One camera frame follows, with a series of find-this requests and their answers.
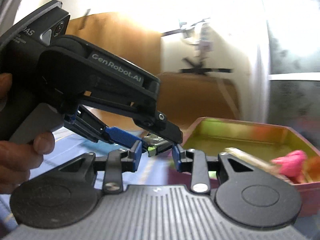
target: open container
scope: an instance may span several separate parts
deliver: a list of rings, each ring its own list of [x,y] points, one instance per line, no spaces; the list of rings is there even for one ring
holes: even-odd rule
[[[219,118],[198,118],[185,132],[185,149],[198,149],[217,156],[225,148],[234,147],[269,162],[294,150],[303,150],[308,158],[320,152],[292,128]],[[173,166],[168,172],[168,184],[190,184],[190,174],[178,173]],[[211,179],[213,188],[218,181]],[[310,216],[320,210],[320,181],[295,184],[302,198],[300,216]]]

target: silver screw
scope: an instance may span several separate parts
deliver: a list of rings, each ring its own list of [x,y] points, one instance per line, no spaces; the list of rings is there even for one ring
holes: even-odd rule
[[[115,182],[108,182],[105,184],[105,186],[109,191],[116,191],[120,189],[120,186]]]
[[[161,121],[163,121],[163,120],[164,120],[164,115],[163,115],[163,114],[159,114],[159,119],[160,119]]]
[[[204,183],[198,183],[192,187],[192,190],[198,193],[206,192],[208,189],[208,186]]]

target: pink stuffed toy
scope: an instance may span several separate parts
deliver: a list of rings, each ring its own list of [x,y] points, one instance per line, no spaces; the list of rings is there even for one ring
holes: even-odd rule
[[[290,179],[303,183],[305,181],[302,174],[303,162],[307,159],[306,154],[302,150],[293,151],[284,157],[271,160],[272,163],[280,165],[279,173]]]

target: finger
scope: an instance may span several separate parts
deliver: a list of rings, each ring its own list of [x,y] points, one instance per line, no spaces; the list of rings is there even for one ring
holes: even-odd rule
[[[12,74],[3,73],[0,75],[0,98],[3,98],[12,86]]]
[[[43,155],[39,155],[29,144],[15,144],[0,141],[0,164],[14,171],[28,171],[38,168],[43,161]]]
[[[38,154],[48,154],[54,149],[54,136],[50,132],[42,133],[33,141],[33,148]]]
[[[0,184],[0,194],[11,194],[18,186],[18,184]]]
[[[21,184],[30,178],[30,171],[13,171],[0,165],[0,183]]]

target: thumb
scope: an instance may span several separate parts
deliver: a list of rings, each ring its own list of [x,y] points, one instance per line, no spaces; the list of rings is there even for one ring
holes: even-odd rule
[[[12,74],[3,73],[0,75],[0,98],[4,98],[12,85]]]

